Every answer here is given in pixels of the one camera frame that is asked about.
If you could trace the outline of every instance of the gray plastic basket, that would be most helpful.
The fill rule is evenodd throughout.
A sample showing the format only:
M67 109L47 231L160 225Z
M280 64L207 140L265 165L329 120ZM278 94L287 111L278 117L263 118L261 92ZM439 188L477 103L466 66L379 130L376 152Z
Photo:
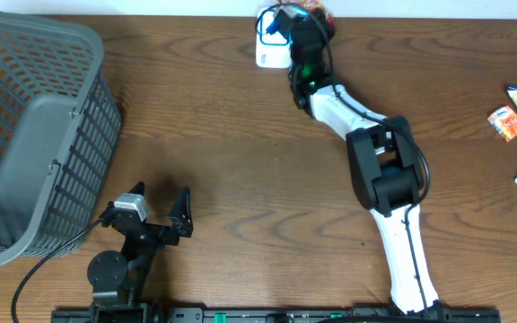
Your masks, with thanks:
M82 25L0 13L0 266L92 216L121 127L103 54Z

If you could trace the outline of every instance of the wooden table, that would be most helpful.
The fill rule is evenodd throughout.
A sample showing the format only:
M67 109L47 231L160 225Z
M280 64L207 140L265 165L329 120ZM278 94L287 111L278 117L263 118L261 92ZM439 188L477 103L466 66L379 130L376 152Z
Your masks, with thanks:
M59 17L102 36L125 114L97 207L146 183L164 216L183 186L195 231L154 261L145 296L163 306L350 307L386 302L390 274L356 201L346 147L292 100L286 71L255 65L251 18ZM486 117L517 85L517 22L338 19L337 70L362 103L402 114L432 169L422 237L443 301L496 306L517 322L517 139ZM47 263L19 302L22 322L86 307L86 268L122 236L96 229ZM37 259L0 268L0 322Z

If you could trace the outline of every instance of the white wall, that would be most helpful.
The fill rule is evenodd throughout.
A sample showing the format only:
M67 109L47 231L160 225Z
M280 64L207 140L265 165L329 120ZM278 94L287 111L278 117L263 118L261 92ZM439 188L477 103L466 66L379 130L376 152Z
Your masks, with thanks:
M268 0L0 0L13 13L254 16ZM336 16L517 19L517 0L326 0Z

